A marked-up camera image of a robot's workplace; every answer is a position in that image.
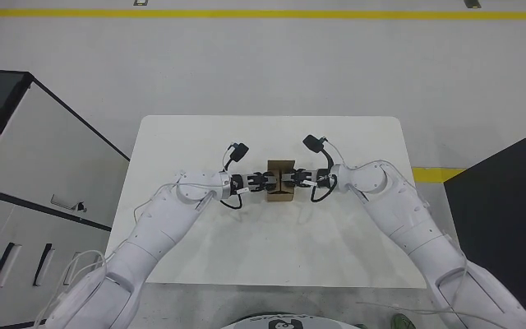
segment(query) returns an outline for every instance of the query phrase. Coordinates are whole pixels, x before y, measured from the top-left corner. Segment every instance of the small brown box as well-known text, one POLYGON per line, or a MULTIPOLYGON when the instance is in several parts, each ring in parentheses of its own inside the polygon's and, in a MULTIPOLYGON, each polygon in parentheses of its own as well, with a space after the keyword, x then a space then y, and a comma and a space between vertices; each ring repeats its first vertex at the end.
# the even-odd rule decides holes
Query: small brown box
POLYGON ((281 174, 289 169, 294 169, 295 160, 268 160, 267 169, 277 179, 277 187, 274 191, 266 193, 268 202, 290 202, 294 198, 294 188, 287 188, 281 181, 281 174))

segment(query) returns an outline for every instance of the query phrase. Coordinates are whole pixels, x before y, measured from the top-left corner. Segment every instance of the black cable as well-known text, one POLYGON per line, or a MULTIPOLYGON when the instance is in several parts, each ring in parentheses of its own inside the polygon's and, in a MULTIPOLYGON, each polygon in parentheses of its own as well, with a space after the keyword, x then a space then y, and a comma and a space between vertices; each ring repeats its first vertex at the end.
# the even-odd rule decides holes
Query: black cable
POLYGON ((230 159, 229 161, 227 161, 227 164, 224 166, 224 168, 226 170, 228 170, 228 167, 230 166, 230 164, 232 163, 232 159, 230 159))
POLYGON ((332 157, 325 151, 324 149, 321 149, 321 154, 323 154, 327 158, 327 169, 330 171, 333 165, 335 165, 335 162, 332 160, 332 157))
POLYGON ((336 175, 332 175, 332 178, 335 180, 335 183, 332 184, 332 186, 329 188, 329 191, 327 191, 326 194, 323 195, 323 197, 320 197, 319 199, 314 199, 314 194, 316 193, 316 186, 312 188, 311 193, 311 202, 320 202, 323 201, 326 197, 328 197, 336 188, 336 185, 338 184, 338 177, 336 175))
POLYGON ((224 202, 223 200, 221 200, 221 204, 227 206, 230 209, 234 209, 236 211, 243 207, 243 201, 241 200, 241 194, 238 194, 238 199, 239 199, 239 206, 230 206, 228 203, 224 202))

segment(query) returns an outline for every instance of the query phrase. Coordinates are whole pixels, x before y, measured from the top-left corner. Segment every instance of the white table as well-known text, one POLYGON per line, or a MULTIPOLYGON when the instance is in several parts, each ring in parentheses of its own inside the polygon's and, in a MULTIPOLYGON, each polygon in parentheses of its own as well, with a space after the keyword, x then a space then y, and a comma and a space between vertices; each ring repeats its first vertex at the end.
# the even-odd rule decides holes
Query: white table
MULTIPOLYGON (((263 172, 267 160, 296 160, 295 168, 325 167, 325 157, 302 144, 308 134, 326 136, 349 165, 389 160, 413 180, 396 118, 149 116, 141 123, 107 253, 131 233, 133 209, 159 185, 171 182, 181 169, 220 170, 231 141, 250 148, 230 166, 231 172, 263 172)), ((325 148, 338 163, 336 152, 325 148)), ((292 202, 267 203, 264 193, 246 193, 240 211, 211 202, 148 281, 425 287, 417 268, 378 230, 352 193, 333 193, 317 204, 309 196, 310 189, 297 188, 292 202)))

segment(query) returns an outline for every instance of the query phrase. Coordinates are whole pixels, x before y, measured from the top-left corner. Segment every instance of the floor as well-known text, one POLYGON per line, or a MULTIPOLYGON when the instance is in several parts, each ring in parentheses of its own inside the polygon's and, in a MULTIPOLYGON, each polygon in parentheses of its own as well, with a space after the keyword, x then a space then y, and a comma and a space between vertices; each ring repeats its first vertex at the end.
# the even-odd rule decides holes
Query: floor
MULTIPOLYGON (((481 4, 526 11, 520 0, 481 4)), ((462 0, 150 0, 148 8, 467 10, 462 0)), ((526 21, 0 17, 0 68, 32 72, 128 155, 148 114, 389 115, 402 123, 413 166, 467 168, 524 137, 524 28, 526 21)), ((418 188, 455 237, 442 185, 418 188)), ((357 301, 431 307, 425 290, 147 285, 131 328, 219 328, 265 310, 389 327, 394 311, 357 301)), ((418 328, 443 327, 437 316, 408 315, 418 328)))

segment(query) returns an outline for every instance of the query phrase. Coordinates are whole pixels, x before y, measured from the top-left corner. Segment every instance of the white cabinet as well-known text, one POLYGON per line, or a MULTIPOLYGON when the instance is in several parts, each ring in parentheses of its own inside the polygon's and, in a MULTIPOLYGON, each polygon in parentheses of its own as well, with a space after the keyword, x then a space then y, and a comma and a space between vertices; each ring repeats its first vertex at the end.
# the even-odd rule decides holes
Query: white cabinet
POLYGON ((0 71, 0 327, 31 325, 75 254, 106 249, 128 162, 29 73, 0 71))
POLYGON ((57 211, 113 223, 127 160, 36 84, 0 136, 0 192, 57 211))

